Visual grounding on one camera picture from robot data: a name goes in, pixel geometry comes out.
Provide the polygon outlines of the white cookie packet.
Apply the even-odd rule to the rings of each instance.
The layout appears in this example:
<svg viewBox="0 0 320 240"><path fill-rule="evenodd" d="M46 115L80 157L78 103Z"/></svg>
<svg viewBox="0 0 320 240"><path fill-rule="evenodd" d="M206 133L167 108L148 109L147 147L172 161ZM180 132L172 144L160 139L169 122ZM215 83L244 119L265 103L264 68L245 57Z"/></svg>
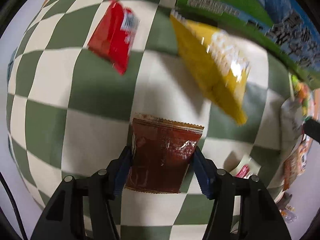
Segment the white cookie packet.
<svg viewBox="0 0 320 240"><path fill-rule="evenodd" d="M286 159L298 148L303 139L302 105L291 98L285 100L280 109L281 155Z"/></svg>

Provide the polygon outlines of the orange panda snack bag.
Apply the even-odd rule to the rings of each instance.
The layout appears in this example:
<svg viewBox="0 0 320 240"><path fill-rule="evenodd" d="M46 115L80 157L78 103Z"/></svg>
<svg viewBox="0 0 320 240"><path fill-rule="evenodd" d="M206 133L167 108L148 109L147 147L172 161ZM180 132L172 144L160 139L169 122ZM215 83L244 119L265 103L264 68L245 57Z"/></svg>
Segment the orange panda snack bag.
<svg viewBox="0 0 320 240"><path fill-rule="evenodd" d="M312 141L309 136L303 135L301 142L293 148L290 156L284 161L284 191L289 189L296 178L305 172Z"/></svg>

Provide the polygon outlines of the red white strip packet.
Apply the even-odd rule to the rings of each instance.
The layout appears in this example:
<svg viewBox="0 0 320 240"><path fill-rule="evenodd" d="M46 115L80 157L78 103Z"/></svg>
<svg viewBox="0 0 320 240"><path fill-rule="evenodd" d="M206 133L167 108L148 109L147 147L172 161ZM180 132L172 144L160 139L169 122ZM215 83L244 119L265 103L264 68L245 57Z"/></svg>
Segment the red white strip packet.
<svg viewBox="0 0 320 240"><path fill-rule="evenodd" d="M248 179L251 175L258 175L261 166L250 156L244 155L240 163L230 174L234 177Z"/></svg>

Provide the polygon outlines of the dark red sauce packet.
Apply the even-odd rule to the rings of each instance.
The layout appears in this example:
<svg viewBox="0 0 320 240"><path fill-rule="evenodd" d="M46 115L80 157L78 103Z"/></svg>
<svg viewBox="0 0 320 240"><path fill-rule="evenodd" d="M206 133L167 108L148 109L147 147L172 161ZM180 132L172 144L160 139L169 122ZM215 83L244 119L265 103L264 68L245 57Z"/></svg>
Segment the dark red sauce packet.
<svg viewBox="0 0 320 240"><path fill-rule="evenodd" d="M126 188L147 193L180 193L201 125L135 114L131 122L133 163Z"/></svg>

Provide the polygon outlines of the yellow panda snack bag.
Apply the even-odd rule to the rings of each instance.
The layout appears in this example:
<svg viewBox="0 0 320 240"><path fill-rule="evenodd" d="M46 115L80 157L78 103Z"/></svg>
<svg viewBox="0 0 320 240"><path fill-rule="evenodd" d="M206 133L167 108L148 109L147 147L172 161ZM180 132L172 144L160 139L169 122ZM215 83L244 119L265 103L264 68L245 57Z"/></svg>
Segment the yellow panda snack bag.
<svg viewBox="0 0 320 240"><path fill-rule="evenodd" d="M242 108L250 63L234 39L222 29L170 13L178 54L204 97L238 125L247 121Z"/></svg>

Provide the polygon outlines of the red small snack packet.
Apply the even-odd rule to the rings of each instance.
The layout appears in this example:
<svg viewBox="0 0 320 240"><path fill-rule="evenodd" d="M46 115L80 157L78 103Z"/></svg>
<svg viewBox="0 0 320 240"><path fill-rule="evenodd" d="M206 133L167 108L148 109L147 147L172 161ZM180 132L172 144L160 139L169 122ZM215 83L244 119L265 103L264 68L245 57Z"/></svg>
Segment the red small snack packet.
<svg viewBox="0 0 320 240"><path fill-rule="evenodd" d="M111 0L89 39L88 49L110 61L116 71L123 75L127 70L138 25L139 19L130 8Z"/></svg>

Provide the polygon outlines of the colourful candy ball bag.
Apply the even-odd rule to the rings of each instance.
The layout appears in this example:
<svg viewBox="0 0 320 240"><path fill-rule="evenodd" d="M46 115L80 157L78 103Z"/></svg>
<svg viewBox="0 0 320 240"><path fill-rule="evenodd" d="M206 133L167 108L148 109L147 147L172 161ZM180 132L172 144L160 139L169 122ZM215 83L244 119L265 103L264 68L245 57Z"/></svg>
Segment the colourful candy ball bag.
<svg viewBox="0 0 320 240"><path fill-rule="evenodd" d="M313 98L313 92L308 85L300 81L299 78L293 74L289 74L289 81L292 88L293 98L297 100L302 106L303 116L314 117L315 116L315 101Z"/></svg>

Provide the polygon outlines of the cardboard milk box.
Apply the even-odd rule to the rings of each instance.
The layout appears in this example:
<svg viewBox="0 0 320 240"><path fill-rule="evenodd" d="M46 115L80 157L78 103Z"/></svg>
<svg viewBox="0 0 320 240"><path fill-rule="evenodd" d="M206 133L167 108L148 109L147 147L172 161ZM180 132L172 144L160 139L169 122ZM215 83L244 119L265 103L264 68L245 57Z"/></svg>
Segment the cardboard milk box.
<svg viewBox="0 0 320 240"><path fill-rule="evenodd" d="M319 88L319 28L296 0L176 0L176 9L257 43Z"/></svg>

